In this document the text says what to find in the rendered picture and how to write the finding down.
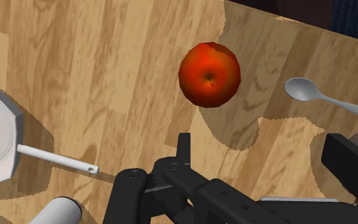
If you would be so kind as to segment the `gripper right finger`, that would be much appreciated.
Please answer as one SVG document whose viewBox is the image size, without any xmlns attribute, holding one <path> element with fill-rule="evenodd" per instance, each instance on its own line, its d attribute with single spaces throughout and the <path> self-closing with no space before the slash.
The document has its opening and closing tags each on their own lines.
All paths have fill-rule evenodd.
<svg viewBox="0 0 358 224">
<path fill-rule="evenodd" d="M 358 145 L 341 134 L 327 134 L 322 164 L 358 199 Z"/>
</svg>

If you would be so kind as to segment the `white cylinder with dark rim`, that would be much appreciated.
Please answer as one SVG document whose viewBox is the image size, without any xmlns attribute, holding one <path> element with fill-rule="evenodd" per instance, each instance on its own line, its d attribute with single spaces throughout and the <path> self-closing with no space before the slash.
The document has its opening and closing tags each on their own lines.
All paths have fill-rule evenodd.
<svg viewBox="0 0 358 224">
<path fill-rule="evenodd" d="M 56 197 L 29 224 L 79 224 L 81 206 L 72 198 Z"/>
</svg>

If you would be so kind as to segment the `red apple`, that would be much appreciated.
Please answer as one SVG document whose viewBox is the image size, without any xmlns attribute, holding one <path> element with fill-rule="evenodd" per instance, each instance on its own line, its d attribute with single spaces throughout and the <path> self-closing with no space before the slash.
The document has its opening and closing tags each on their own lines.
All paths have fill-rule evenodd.
<svg viewBox="0 0 358 224">
<path fill-rule="evenodd" d="M 241 77 L 235 54 L 215 42 L 200 43 L 181 62 L 179 86 L 196 106 L 217 108 L 237 92 Z"/>
</svg>

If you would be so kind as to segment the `grey spoon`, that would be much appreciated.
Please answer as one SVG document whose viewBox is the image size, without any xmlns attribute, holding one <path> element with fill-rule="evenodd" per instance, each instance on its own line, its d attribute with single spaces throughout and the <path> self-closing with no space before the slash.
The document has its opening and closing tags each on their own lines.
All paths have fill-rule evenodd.
<svg viewBox="0 0 358 224">
<path fill-rule="evenodd" d="M 307 78 L 291 78 L 284 83 L 286 93 L 298 101 L 320 99 L 340 106 L 349 112 L 358 115 L 358 105 L 342 102 L 323 95 L 315 83 Z"/>
</svg>

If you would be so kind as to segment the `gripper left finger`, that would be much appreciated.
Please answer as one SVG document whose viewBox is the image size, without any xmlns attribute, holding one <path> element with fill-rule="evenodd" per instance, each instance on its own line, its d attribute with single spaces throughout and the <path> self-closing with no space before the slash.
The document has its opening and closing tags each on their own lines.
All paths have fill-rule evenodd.
<svg viewBox="0 0 358 224">
<path fill-rule="evenodd" d="M 151 173 L 125 169 L 115 178 L 102 224 L 150 224 L 166 215 L 174 224 L 279 224 L 279 218 L 220 179 L 190 167 L 191 135 L 180 133 L 174 157 Z"/>
</svg>

